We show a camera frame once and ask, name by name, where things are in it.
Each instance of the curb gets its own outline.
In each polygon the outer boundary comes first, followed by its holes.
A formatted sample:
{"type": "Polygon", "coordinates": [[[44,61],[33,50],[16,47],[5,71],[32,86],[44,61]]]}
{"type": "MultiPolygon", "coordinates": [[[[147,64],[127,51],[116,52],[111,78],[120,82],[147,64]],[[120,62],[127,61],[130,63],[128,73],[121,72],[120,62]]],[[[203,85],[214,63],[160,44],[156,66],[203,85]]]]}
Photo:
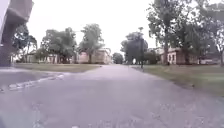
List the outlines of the curb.
{"type": "Polygon", "coordinates": [[[33,87],[37,83],[44,82],[44,81],[47,81],[47,80],[61,80],[65,76],[69,76],[69,75],[71,75],[71,73],[63,73],[63,74],[60,74],[60,75],[55,75],[55,76],[51,76],[51,77],[41,78],[39,80],[27,81],[27,82],[10,84],[10,85],[3,85],[0,88],[0,92],[17,91],[17,90],[20,90],[20,89],[33,87]]]}

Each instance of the overcast sky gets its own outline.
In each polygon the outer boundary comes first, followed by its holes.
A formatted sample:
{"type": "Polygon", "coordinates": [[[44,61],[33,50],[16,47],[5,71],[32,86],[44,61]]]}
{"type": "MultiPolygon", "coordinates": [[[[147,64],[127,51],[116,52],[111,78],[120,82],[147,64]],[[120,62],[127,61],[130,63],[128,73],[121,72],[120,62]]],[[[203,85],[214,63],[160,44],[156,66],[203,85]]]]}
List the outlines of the overcast sky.
{"type": "MultiPolygon", "coordinates": [[[[102,29],[106,47],[112,52],[120,52],[120,43],[125,36],[138,27],[144,27],[144,38],[149,47],[155,47],[155,41],[148,37],[146,19],[151,0],[33,0],[34,7],[28,27],[30,34],[42,40],[47,29],[63,30],[72,27],[79,31],[89,23],[97,23],[102,29]]],[[[77,33],[77,42],[82,33],[77,33]]]]}

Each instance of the grass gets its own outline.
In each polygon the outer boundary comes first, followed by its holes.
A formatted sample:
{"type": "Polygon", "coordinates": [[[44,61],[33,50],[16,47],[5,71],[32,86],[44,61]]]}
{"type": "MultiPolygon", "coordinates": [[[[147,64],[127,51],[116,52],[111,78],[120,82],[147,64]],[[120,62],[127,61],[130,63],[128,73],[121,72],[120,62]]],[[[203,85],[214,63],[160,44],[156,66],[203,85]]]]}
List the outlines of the grass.
{"type": "Polygon", "coordinates": [[[224,96],[224,68],[219,66],[145,66],[144,72],[224,96]]]}
{"type": "Polygon", "coordinates": [[[100,67],[100,65],[90,64],[16,64],[16,68],[38,70],[38,71],[52,71],[52,72],[85,72],[100,67]]]}

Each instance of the tree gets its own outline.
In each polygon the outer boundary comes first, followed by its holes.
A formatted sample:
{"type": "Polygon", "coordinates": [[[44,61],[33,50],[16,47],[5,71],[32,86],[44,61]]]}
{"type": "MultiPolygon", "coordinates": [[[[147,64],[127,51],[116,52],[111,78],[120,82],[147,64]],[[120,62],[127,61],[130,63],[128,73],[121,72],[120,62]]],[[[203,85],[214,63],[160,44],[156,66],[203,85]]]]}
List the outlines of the tree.
{"type": "Polygon", "coordinates": [[[83,40],[79,44],[79,52],[86,52],[89,56],[89,63],[92,63],[92,55],[96,50],[104,46],[101,29],[98,24],[87,24],[82,32],[83,40]]]}
{"type": "Polygon", "coordinates": [[[14,52],[24,49],[29,42],[29,30],[26,24],[19,26],[12,37],[14,52]]]}
{"type": "Polygon", "coordinates": [[[154,50],[151,50],[144,53],[144,61],[148,61],[149,64],[157,64],[160,61],[160,57],[154,50]]]}
{"type": "Polygon", "coordinates": [[[32,46],[33,48],[37,49],[37,40],[35,37],[33,37],[32,35],[29,35],[28,36],[28,43],[27,43],[27,52],[26,52],[26,62],[28,60],[28,53],[29,53],[29,50],[30,50],[30,46],[32,46]]]}
{"type": "Polygon", "coordinates": [[[115,64],[122,64],[123,60],[123,56],[120,53],[115,52],[113,54],[113,61],[115,64]]]}
{"type": "Polygon", "coordinates": [[[203,1],[200,5],[199,10],[201,19],[203,20],[202,25],[209,32],[210,39],[213,40],[216,45],[219,51],[221,66],[224,66],[224,20],[220,18],[220,15],[223,15],[222,13],[224,12],[224,3],[221,2],[209,5],[206,1],[203,1]]]}
{"type": "Polygon", "coordinates": [[[171,21],[179,13],[177,7],[178,0],[154,0],[154,3],[148,8],[149,35],[155,35],[156,39],[164,46],[164,64],[168,64],[168,35],[171,21]]]}
{"type": "Polygon", "coordinates": [[[41,45],[48,54],[54,55],[53,63],[55,55],[62,59],[62,63],[68,63],[68,59],[74,55],[75,33],[71,28],[66,28],[65,31],[47,30],[41,45]]]}
{"type": "Polygon", "coordinates": [[[23,24],[19,26],[14,36],[12,37],[12,46],[13,46],[13,53],[18,55],[22,53],[23,57],[25,57],[25,54],[28,54],[30,46],[33,48],[37,48],[37,40],[35,37],[29,34],[29,30],[26,26],[26,24],[23,24]]]}
{"type": "Polygon", "coordinates": [[[137,63],[141,60],[141,52],[145,52],[148,48],[148,43],[142,38],[141,32],[132,32],[126,36],[126,40],[121,42],[121,51],[125,54],[125,60],[132,63],[136,59],[137,63]]]}

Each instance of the asphalt road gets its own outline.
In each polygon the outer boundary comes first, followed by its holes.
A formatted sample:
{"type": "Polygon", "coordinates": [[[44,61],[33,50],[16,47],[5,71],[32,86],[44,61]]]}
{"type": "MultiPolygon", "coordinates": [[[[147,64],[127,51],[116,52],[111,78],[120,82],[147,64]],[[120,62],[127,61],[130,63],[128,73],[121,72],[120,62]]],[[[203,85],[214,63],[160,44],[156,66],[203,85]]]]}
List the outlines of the asphalt road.
{"type": "Polygon", "coordinates": [[[126,66],[0,94],[0,128],[224,128],[224,99],[126,66]]]}

